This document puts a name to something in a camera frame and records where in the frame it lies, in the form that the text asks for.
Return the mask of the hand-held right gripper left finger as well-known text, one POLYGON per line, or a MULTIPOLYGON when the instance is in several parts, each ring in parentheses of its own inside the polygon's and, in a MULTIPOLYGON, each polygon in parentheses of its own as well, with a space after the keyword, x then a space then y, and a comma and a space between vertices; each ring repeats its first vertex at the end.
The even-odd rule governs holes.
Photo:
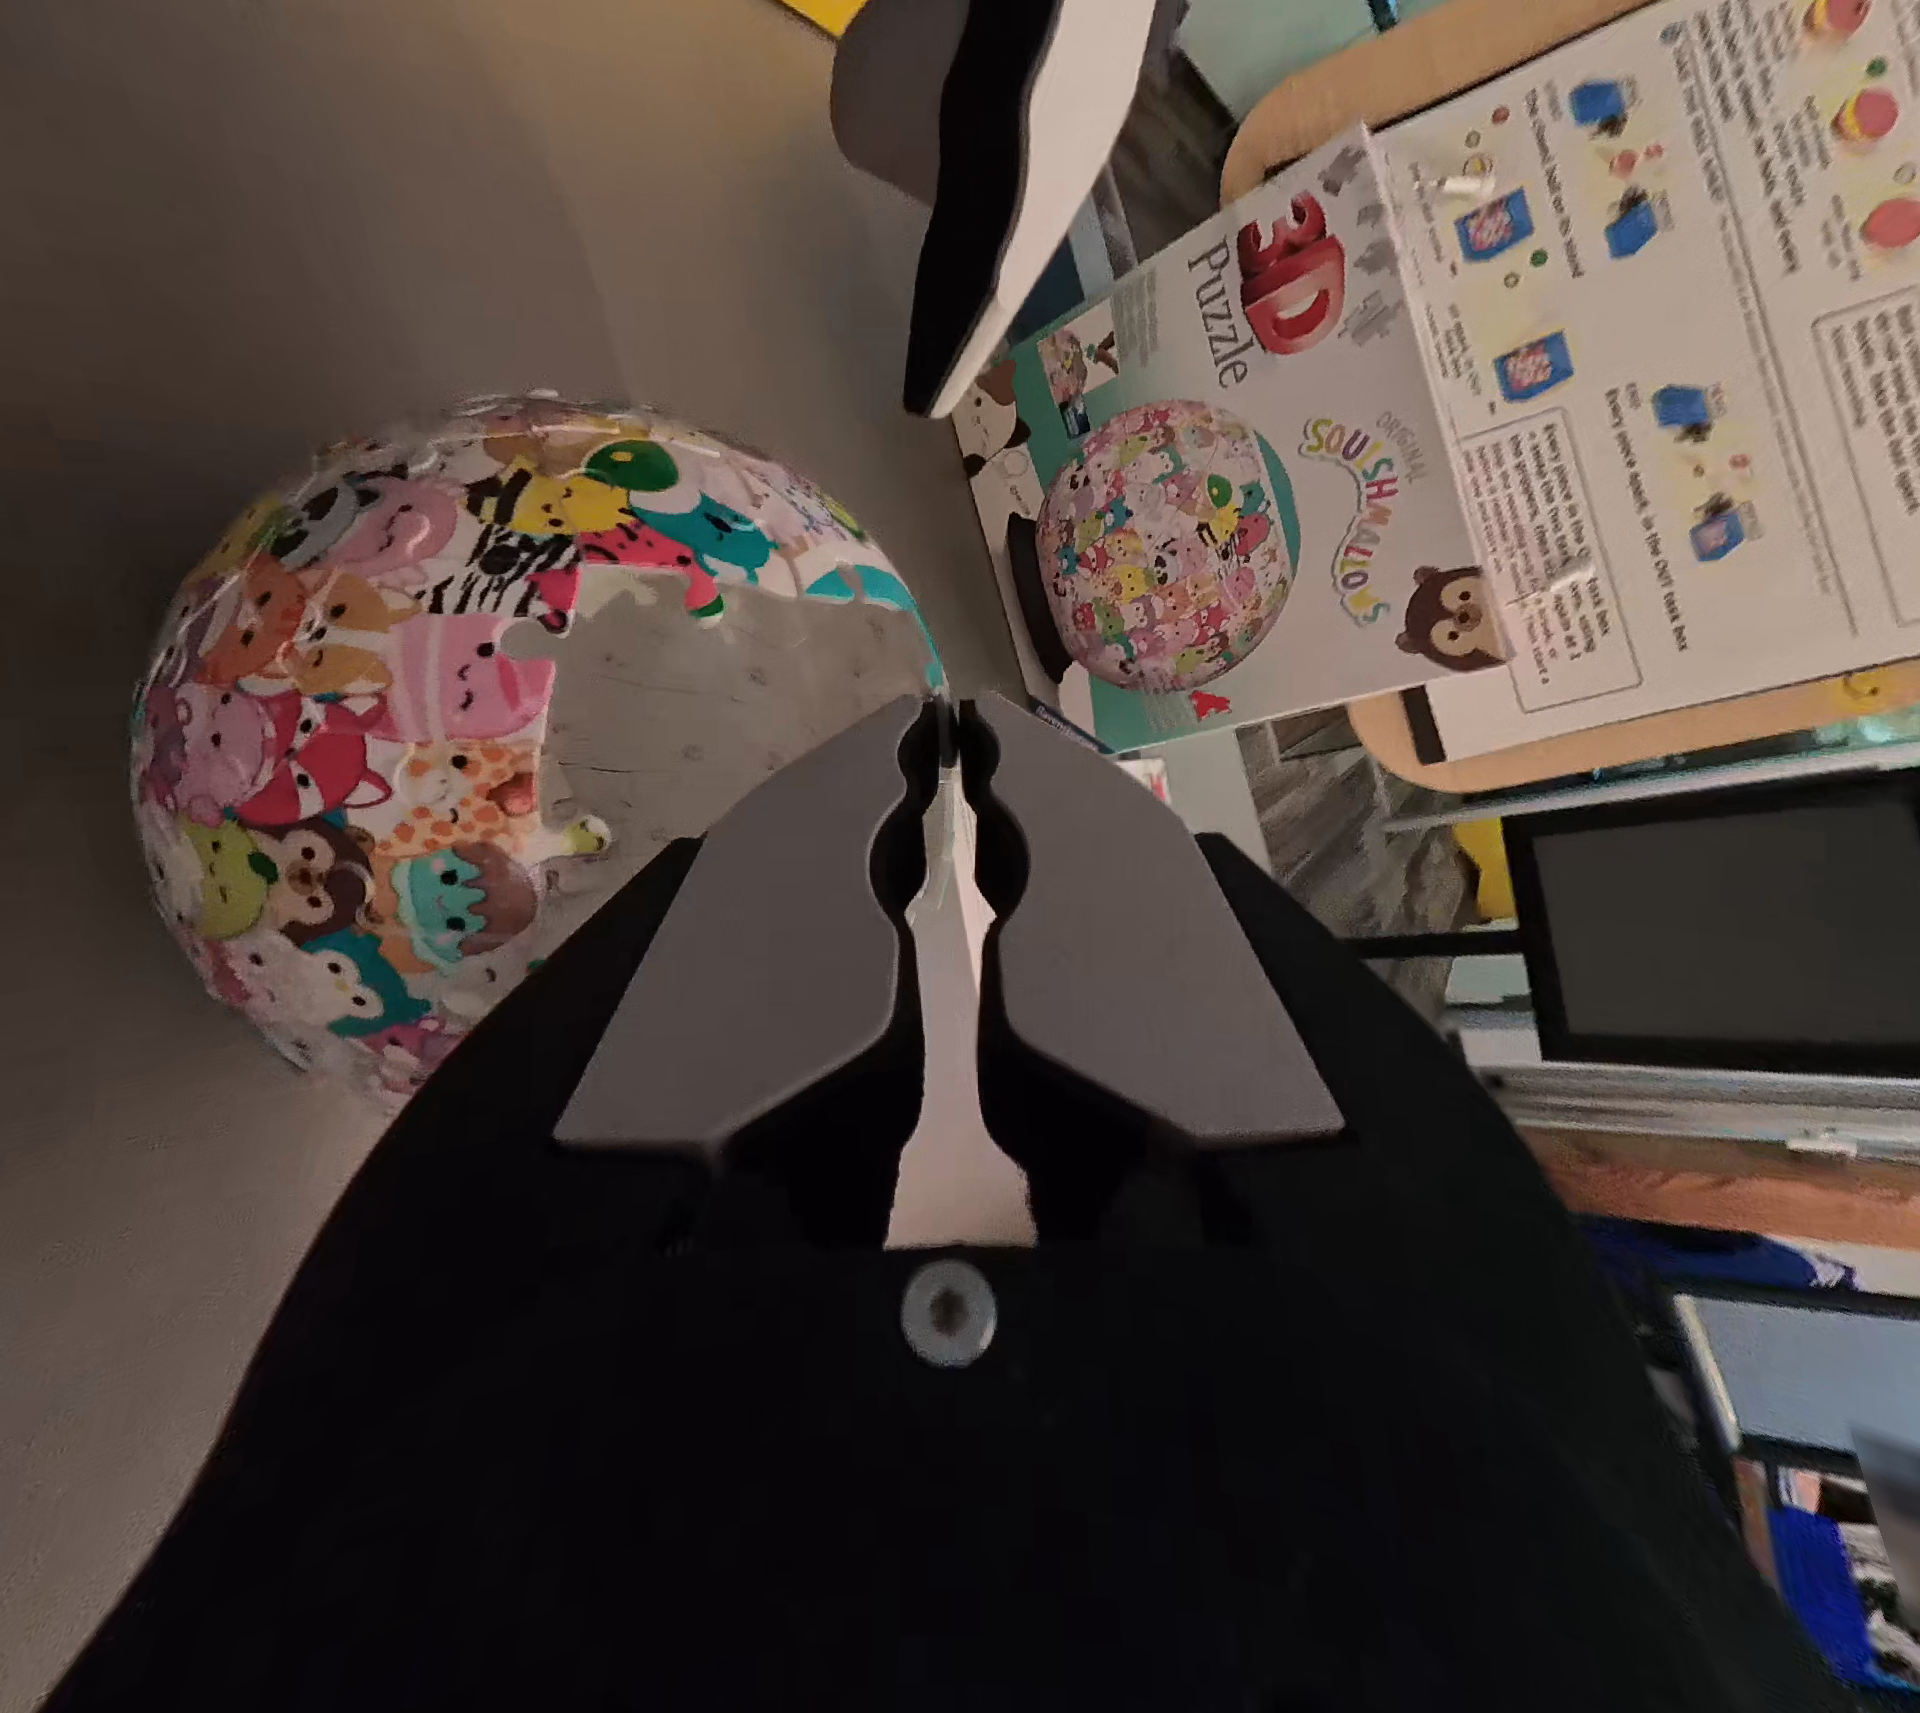
POLYGON ((568 1148, 718 1163, 919 1016, 943 706, 901 696, 783 766, 701 843, 556 1123, 568 1148))

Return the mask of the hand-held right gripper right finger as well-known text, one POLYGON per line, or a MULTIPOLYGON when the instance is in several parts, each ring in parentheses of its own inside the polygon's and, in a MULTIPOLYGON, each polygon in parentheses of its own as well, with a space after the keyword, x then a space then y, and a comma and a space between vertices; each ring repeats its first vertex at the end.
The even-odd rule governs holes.
POLYGON ((983 943, 976 1086, 1024 1156, 1051 1109, 1252 1150, 1345 1119, 1197 836, 1115 761, 1005 694, 964 706, 983 943))

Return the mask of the colourful puzzle ball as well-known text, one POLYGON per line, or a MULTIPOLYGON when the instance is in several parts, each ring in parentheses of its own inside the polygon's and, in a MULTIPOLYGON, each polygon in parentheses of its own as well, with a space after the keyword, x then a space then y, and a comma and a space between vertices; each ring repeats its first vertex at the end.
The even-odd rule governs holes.
POLYGON ((947 684, 805 473, 649 406, 491 396, 247 506, 160 632, 131 787, 204 991, 397 1113, 669 843, 947 684))

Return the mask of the puzzle ball cardboard box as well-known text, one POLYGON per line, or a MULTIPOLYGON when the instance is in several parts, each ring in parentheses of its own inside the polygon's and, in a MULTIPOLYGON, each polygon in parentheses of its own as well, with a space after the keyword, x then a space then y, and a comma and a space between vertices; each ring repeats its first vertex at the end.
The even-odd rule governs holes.
POLYGON ((1501 666, 1355 124, 952 411, 1030 700, 1130 754, 1501 666))

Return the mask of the blue jacket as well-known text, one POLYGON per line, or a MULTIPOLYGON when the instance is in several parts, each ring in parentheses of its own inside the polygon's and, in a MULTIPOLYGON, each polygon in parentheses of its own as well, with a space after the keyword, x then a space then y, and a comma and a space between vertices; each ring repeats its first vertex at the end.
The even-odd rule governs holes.
POLYGON ((1627 1295, 1645 1296, 1690 1278, 1798 1292, 1861 1291, 1848 1262, 1751 1230, 1607 1216, 1576 1216, 1576 1225, 1627 1295))

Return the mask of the whiteboard on black stand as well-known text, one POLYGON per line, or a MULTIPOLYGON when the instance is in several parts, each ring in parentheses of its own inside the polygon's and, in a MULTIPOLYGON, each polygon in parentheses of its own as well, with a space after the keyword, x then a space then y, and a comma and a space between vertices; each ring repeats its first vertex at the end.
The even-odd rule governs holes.
POLYGON ((1841 1288, 1687 1278, 1649 1298, 1649 1374, 1683 1436, 1729 1461, 1859 1458, 1919 1445, 1919 1305, 1841 1288))

